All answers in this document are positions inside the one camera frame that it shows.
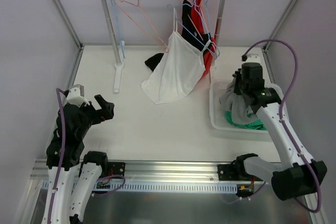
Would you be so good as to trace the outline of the grey tank top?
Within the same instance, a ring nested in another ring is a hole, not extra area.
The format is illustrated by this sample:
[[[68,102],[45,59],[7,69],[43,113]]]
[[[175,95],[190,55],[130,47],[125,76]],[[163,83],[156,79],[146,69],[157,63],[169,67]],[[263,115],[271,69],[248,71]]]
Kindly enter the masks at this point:
[[[258,120],[252,109],[245,104],[244,99],[234,93],[234,81],[227,86],[219,102],[223,111],[231,112],[232,120],[237,124],[248,124]]]

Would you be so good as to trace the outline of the green tank top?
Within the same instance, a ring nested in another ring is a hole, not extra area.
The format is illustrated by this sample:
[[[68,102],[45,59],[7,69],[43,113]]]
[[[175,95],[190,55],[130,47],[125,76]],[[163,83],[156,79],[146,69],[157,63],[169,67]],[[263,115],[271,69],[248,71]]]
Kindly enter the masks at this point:
[[[261,130],[261,131],[266,131],[266,127],[262,123],[261,120],[257,120],[253,123],[248,123],[248,124],[237,124],[234,123],[232,120],[232,115],[231,112],[227,111],[225,112],[225,119],[227,122],[235,127],[241,128],[241,129],[247,129],[247,130]]]

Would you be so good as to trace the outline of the white tank top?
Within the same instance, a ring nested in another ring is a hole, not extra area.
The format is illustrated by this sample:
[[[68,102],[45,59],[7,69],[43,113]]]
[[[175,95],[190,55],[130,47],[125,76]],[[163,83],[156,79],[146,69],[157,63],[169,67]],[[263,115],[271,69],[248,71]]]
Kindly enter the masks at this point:
[[[141,83],[143,92],[154,104],[165,104],[186,97],[206,70],[203,52],[211,41],[198,50],[177,31],[176,9],[173,9],[173,32],[168,51],[164,53],[149,78]]]

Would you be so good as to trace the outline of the light blue wire hanger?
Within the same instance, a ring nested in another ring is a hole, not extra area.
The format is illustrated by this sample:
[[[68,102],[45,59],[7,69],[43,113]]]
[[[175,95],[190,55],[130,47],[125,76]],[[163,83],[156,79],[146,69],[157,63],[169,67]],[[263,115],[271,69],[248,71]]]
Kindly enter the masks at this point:
[[[118,11],[118,7],[116,5],[115,0],[110,0],[110,4],[111,4],[110,9],[112,12],[112,14],[110,15],[111,26],[113,27],[113,30],[114,30],[114,38],[115,38],[116,46],[118,48],[120,61],[124,62],[125,52],[124,52],[121,24],[119,21],[119,11]]]

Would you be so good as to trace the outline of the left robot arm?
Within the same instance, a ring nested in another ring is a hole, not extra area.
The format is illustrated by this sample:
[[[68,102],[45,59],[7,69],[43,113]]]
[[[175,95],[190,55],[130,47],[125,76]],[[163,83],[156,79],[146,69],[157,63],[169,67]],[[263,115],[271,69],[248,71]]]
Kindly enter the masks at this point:
[[[94,98],[98,110],[91,102],[68,102],[59,107],[57,127],[46,151],[48,193],[43,223],[82,223],[96,181],[108,174],[106,153],[89,151],[80,160],[88,130],[114,117],[113,103],[101,95]]]

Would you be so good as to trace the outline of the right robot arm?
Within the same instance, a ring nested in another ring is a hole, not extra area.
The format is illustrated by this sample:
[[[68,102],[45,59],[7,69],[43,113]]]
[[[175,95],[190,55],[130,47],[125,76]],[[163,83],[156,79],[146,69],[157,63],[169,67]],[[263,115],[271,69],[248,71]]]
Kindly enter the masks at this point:
[[[323,161],[315,161],[298,139],[283,110],[281,89],[265,85],[259,63],[244,63],[233,76],[234,92],[263,122],[281,161],[274,165],[256,154],[245,154],[236,159],[235,176],[240,180],[255,176],[270,183],[280,200],[319,193],[327,167]]]

